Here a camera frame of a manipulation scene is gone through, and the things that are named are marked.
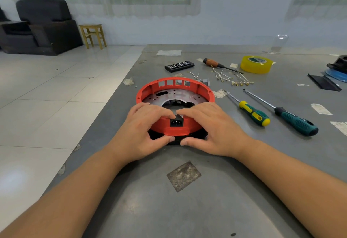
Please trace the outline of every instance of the tape roll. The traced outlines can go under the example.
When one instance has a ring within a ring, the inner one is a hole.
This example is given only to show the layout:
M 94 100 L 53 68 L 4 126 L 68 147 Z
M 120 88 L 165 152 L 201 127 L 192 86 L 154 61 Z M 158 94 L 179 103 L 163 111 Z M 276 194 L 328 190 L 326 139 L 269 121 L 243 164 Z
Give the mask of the tape roll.
M 273 61 L 264 57 L 245 56 L 242 58 L 241 69 L 249 73 L 268 73 Z

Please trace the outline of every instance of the black rubber base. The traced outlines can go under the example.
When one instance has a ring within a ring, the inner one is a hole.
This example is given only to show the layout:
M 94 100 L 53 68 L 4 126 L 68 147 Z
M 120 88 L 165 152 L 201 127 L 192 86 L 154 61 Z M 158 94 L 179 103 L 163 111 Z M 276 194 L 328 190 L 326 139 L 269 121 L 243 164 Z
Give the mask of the black rubber base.
M 148 134 L 150 135 L 150 138 L 153 139 L 153 140 L 163 136 L 163 134 L 155 132 L 153 130 L 149 130 Z M 168 145 L 170 145 L 170 146 L 179 146 L 180 143 L 181 143 L 181 140 L 186 138 L 186 137 L 194 137 L 194 138 L 205 139 L 206 136 L 207 136 L 207 132 L 206 132 L 205 129 L 202 128 L 202 129 L 200 129 L 200 130 L 198 130 L 198 131 L 196 131 L 194 133 L 191 133 L 189 135 L 183 135 L 183 136 L 176 137 L 176 140 L 170 142 Z

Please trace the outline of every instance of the left hand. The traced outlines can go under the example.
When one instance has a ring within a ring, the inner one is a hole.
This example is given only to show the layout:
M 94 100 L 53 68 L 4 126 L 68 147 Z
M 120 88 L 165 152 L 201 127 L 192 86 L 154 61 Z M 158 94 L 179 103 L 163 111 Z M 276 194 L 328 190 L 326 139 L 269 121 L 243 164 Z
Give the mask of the left hand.
M 157 151 L 175 140 L 175 137 L 168 135 L 155 140 L 150 139 L 148 130 L 163 116 L 176 118 L 169 109 L 149 103 L 136 104 L 130 109 L 124 124 L 104 149 L 113 152 L 122 166 Z

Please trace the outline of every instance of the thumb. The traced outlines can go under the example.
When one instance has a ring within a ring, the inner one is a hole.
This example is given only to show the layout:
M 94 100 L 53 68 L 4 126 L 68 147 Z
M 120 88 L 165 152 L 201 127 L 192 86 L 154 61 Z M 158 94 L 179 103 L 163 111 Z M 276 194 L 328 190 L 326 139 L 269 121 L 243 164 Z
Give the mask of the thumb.
M 211 142 L 203 139 L 187 137 L 181 140 L 181 146 L 189 146 L 200 149 L 207 153 L 211 152 Z
M 153 150 L 153 152 L 157 151 L 159 148 L 162 148 L 163 146 L 174 141 L 175 139 L 175 137 L 172 137 L 170 135 L 163 135 L 161 138 L 152 140 L 151 149 Z

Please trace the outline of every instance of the teal-handled screwdriver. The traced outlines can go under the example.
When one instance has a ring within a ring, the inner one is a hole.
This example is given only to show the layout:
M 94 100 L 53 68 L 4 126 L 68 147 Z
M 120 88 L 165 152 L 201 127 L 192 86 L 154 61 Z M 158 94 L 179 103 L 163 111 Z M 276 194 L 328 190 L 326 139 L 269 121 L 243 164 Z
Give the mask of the teal-handled screwdriver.
M 250 91 L 247 91 L 246 89 L 243 89 L 243 91 L 272 107 L 275 110 L 275 114 L 277 116 L 280 116 L 302 135 L 316 135 L 318 133 L 318 127 L 315 126 L 312 122 L 286 111 L 283 107 L 275 107 L 272 104 L 269 104 L 265 100 L 261 99 L 260 97 L 252 94 Z
M 236 97 L 232 96 L 228 91 L 225 91 L 227 95 L 229 95 L 231 98 L 235 99 L 239 103 L 239 107 L 245 111 L 246 114 L 249 115 L 249 117 L 260 126 L 267 126 L 270 124 L 270 118 L 263 113 L 262 111 L 255 109 L 253 106 L 250 106 L 247 104 L 246 101 L 239 101 Z

